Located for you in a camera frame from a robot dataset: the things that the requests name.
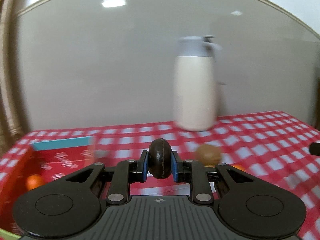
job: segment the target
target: white thermos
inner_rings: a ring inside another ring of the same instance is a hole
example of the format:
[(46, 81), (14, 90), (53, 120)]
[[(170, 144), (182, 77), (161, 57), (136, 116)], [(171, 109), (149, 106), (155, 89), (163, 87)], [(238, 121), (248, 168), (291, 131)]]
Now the white thermos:
[(213, 72), (214, 36), (180, 39), (175, 62), (174, 120), (178, 127), (204, 131), (216, 120), (216, 92)]

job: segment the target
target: circular pad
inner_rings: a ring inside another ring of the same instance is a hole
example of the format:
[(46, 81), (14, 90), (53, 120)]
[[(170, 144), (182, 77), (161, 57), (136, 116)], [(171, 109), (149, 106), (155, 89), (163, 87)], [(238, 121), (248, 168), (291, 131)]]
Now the circular pad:
[(98, 198), (81, 183), (46, 184), (20, 196), (12, 214), (23, 233), (65, 238), (85, 230), (100, 214)]
[(275, 216), (283, 210), (282, 202), (268, 195), (253, 196), (247, 200), (246, 205), (253, 214), (260, 217)]
[(241, 190), (230, 190), (220, 199), (218, 212), (226, 224), (255, 239), (282, 239), (296, 233), (306, 217), (302, 200), (276, 186), (259, 189), (249, 187), (251, 183), (239, 183)]
[(71, 198), (62, 194), (52, 194), (38, 199), (36, 209), (44, 215), (57, 216), (69, 211), (72, 205)]

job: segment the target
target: brown ball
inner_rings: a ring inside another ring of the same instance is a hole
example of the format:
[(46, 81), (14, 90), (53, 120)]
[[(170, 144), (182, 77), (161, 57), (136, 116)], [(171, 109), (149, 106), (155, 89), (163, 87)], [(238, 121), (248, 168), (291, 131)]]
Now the brown ball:
[(156, 139), (149, 146), (149, 172), (156, 179), (166, 179), (171, 174), (171, 147), (163, 138)]
[(195, 152), (196, 159), (204, 166), (215, 166), (221, 162), (221, 149), (209, 144), (202, 144)]

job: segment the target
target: metal screw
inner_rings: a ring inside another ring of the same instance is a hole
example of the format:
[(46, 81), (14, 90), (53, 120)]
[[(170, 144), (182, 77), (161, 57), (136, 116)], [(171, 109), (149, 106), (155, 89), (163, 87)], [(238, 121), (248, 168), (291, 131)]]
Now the metal screw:
[(201, 193), (196, 196), (196, 199), (199, 201), (209, 201), (211, 196), (209, 194)]
[(120, 201), (123, 200), (124, 196), (118, 193), (111, 194), (108, 199), (111, 201)]

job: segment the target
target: red and white checkered tablecloth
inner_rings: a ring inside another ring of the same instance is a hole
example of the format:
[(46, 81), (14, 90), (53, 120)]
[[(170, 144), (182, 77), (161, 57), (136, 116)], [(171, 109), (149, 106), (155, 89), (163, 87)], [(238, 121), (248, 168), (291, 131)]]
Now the red and white checkered tablecloth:
[[(105, 164), (115, 166), (125, 159), (138, 159), (156, 138), (165, 138), (181, 159), (193, 157), (203, 143), (221, 147), (223, 162), (237, 163), (246, 171), (300, 197), (307, 218), (299, 235), (304, 240), (320, 239), (320, 157), (309, 154), (311, 142), (320, 142), (320, 133), (281, 111), (219, 117), (215, 126), (203, 132), (187, 132), (173, 122), (116, 125), (69, 130), (34, 131), (24, 136), (0, 160), (1, 180), (25, 153), (28, 144), (92, 135), (96, 149), (106, 155)], [(181, 195), (189, 186), (149, 176), (145, 183), (131, 185), (131, 194)]]

